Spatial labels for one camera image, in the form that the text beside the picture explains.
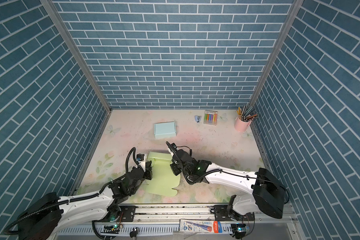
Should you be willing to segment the light green paper box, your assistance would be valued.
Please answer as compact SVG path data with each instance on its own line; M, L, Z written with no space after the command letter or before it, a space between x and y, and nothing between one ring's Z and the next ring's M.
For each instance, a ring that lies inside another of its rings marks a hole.
M152 179L145 180L143 189L149 194L174 197L178 191L181 176L175 176L171 169L172 155L150 152L148 161L152 162Z

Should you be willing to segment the light blue paper box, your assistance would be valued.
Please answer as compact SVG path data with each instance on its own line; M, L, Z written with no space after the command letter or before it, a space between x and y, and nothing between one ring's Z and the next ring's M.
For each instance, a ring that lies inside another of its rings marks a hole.
M156 140L172 138L177 135L176 123L156 123L154 124L154 136Z

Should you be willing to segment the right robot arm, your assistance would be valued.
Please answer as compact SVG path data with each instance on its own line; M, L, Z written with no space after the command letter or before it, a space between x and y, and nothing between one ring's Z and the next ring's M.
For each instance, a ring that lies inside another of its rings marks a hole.
M219 184L245 194L232 195L227 207L232 218L247 213L262 212L274 219L282 219L284 205L289 201L286 187L267 169L255 172L221 167L206 160L196 160L191 152L167 144L172 155L171 169L174 175L183 174L189 185L198 183Z

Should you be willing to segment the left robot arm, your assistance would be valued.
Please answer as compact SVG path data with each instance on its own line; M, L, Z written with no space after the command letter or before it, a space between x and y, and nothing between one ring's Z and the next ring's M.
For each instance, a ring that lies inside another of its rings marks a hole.
M101 190L77 196L49 193L31 205L3 230L20 240L46 240L51 235L82 223L119 221L120 204L134 195L144 180L152 179L152 163L145 161Z

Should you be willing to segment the red white blue package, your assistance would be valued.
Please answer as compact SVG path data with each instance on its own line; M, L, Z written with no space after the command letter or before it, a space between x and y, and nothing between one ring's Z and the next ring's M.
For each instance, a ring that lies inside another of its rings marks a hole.
M180 220L180 231L189 233L220 234L223 232L218 221Z

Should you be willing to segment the coloured marker pack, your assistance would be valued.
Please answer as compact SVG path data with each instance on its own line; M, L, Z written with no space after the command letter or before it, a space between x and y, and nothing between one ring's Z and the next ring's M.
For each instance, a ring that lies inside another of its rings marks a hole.
M216 126L218 122L218 112L205 110L204 124Z

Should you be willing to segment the pink pencil cup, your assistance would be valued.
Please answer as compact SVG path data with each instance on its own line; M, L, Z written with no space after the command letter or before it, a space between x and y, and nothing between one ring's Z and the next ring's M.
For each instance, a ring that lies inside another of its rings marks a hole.
M242 121L240 117L237 117L235 120L234 128L237 132L243 133L251 125L252 121Z

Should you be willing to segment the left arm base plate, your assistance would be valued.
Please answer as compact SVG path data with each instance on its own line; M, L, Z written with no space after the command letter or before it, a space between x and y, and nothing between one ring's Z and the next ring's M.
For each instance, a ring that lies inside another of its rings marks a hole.
M136 206L113 206L109 207L109 211L103 220L110 223L132 222L135 212Z

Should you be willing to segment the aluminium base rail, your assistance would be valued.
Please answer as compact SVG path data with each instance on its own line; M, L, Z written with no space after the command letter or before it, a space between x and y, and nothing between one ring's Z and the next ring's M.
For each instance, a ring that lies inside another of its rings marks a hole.
M138 237L186 234L190 237L206 233L181 232L180 220L215 221L214 215L210 213L210 208L214 206L213 204L124 204L122 206L136 206L135 217L132 222L87 222L63 229L51 235L50 238L55 240L59 236L89 236L94 232L103 237L113 238L127 237L130 234L136 234ZM261 212L254 212L254 221L218 221L223 229L223 232L220 234L231 235L236 239L248 240L251 233L262 230L266 236L278 233L286 234L287 239L304 240L305 236L292 206L287 204L284 210L282 219L274 219Z

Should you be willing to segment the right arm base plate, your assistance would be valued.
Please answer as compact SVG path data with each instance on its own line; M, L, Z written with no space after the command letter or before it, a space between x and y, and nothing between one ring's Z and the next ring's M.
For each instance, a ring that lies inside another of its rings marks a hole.
M240 215L229 205L214 205L210 208L210 213L214 215L216 221L250 222L255 220L254 213Z

